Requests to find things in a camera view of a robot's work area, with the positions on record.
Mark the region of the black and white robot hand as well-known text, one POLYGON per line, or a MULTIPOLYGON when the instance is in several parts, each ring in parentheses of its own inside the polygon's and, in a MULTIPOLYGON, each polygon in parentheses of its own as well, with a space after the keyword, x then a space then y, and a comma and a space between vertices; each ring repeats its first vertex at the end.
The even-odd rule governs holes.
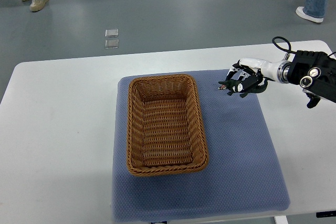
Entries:
POLYGON ((270 62, 256 58, 241 58, 232 65, 225 81, 230 79, 241 81, 243 91, 262 85, 265 79, 288 83, 286 71, 289 67, 288 60, 270 62))

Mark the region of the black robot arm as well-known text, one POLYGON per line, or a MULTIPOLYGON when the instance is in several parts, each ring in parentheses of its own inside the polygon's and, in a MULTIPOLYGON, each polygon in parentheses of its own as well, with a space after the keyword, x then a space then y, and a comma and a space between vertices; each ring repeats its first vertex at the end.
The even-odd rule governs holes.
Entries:
POLYGON ((280 82, 299 85, 309 98, 310 109, 321 99, 335 102, 334 52, 293 51, 291 43, 280 36, 274 37, 272 43, 286 53, 276 72, 280 82))

